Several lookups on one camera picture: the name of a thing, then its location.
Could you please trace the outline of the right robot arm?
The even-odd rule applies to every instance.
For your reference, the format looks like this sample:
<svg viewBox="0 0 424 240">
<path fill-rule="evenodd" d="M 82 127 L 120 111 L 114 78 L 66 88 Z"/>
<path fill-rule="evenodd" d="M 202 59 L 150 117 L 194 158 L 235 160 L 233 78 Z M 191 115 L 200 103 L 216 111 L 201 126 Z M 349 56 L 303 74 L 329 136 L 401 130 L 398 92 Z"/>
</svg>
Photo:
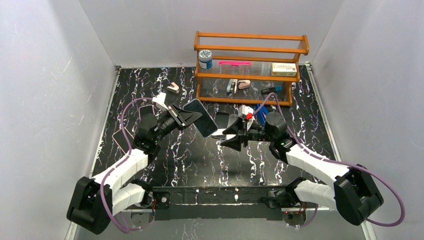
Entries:
<svg viewBox="0 0 424 240">
<path fill-rule="evenodd" d="M 317 177 L 321 183 L 296 179 L 286 186 L 283 201 L 291 204 L 311 202 L 338 213 L 350 224 L 359 226 L 384 203 L 373 178 L 360 165 L 342 166 L 307 153 L 289 135 L 287 123 L 278 112 L 269 113 L 263 126 L 253 122 L 253 115 L 238 117 L 222 132 L 231 137 L 222 146 L 240 151 L 250 141 L 268 142 L 271 154 L 287 165 Z"/>
</svg>

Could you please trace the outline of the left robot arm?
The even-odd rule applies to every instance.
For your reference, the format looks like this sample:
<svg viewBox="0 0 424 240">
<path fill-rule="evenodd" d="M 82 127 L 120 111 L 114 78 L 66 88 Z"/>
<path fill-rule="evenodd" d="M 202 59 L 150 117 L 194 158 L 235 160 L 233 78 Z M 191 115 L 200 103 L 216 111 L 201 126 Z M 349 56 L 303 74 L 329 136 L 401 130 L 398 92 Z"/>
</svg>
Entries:
<svg viewBox="0 0 424 240">
<path fill-rule="evenodd" d="M 200 112 L 174 104 L 166 106 L 159 117 L 152 113 L 143 115 L 128 152 L 103 172 L 77 181 L 66 218 L 96 235 L 102 233 L 111 221 L 117 221 L 117 214 L 143 202 L 147 183 L 128 183 L 128 180 L 156 157 L 159 141 L 175 129 L 186 129 L 201 117 Z"/>
</svg>

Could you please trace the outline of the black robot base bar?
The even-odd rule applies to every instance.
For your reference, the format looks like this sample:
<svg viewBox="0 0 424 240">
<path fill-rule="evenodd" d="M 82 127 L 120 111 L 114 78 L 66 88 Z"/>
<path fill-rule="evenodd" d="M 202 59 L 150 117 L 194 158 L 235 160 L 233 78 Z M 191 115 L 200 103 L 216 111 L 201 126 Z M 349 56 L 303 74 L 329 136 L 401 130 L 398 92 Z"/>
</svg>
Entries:
<svg viewBox="0 0 424 240">
<path fill-rule="evenodd" d="M 154 186 L 134 213 L 155 210 L 155 220 L 180 219 L 266 219 L 281 221 L 293 215 L 306 219 L 316 207 L 312 202 L 295 202 L 283 185 L 277 186 Z"/>
</svg>

